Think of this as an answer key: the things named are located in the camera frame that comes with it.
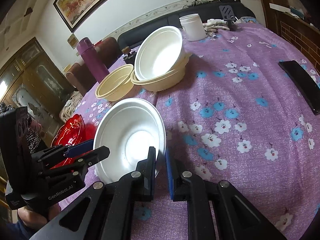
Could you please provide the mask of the person's left hand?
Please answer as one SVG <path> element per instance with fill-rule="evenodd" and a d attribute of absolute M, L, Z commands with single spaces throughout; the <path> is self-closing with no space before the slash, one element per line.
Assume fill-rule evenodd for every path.
<path fill-rule="evenodd" d="M 60 212 L 60 205 L 55 204 L 49 208 L 47 218 L 34 212 L 33 210 L 29 210 L 27 207 L 22 207 L 18 209 L 17 214 L 25 226 L 35 230 L 39 230 L 43 226 L 45 226 L 49 221 L 54 219 Z"/>

